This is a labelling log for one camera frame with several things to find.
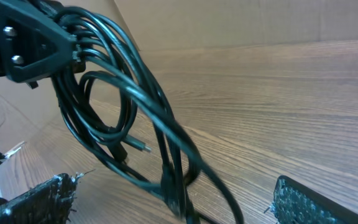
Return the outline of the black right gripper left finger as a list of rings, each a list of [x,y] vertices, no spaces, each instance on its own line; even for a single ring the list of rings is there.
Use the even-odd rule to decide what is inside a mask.
[[[66,224],[83,176],[61,173],[12,200],[0,197],[0,224]]]

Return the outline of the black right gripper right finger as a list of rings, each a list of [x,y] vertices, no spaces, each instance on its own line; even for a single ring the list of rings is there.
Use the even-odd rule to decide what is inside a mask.
[[[358,213],[285,175],[278,177],[266,211],[279,224],[358,224]]]

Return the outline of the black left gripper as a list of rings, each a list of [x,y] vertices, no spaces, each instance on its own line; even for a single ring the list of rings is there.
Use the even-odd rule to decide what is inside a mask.
[[[43,79],[69,65],[74,50],[75,38],[33,4],[0,0],[0,77]]]

